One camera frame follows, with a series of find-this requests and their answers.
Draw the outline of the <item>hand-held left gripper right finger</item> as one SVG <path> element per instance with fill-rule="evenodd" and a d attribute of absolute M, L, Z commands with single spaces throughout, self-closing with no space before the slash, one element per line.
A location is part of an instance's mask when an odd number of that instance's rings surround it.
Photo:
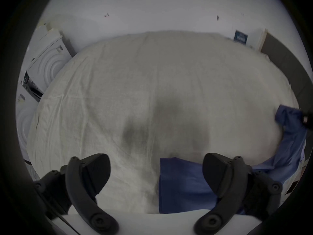
<path fill-rule="evenodd" d="M 239 211 L 265 221 L 280 206 L 282 184 L 261 170 L 253 171 L 241 156 L 206 154 L 202 173 L 217 204 L 194 224 L 198 235 L 216 234 Z"/>

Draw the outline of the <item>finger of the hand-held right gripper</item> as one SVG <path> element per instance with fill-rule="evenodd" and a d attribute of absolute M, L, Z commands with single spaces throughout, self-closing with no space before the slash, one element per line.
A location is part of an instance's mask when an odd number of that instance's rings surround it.
<path fill-rule="evenodd" d="M 313 125 L 313 107 L 311 106 L 307 111 L 304 109 L 300 109 L 302 112 L 301 121 L 304 126 L 312 126 Z"/>

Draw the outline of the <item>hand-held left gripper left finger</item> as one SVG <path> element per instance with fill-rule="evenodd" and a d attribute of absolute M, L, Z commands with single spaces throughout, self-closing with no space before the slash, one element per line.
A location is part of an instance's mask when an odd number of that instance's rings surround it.
<path fill-rule="evenodd" d="M 111 163 L 107 154 L 84 159 L 74 156 L 60 171 L 52 170 L 34 182 L 43 210 L 49 220 L 59 218 L 77 234 L 64 218 L 73 206 L 84 222 L 98 234 L 117 234 L 118 222 L 96 202 L 96 196 L 108 182 Z"/>

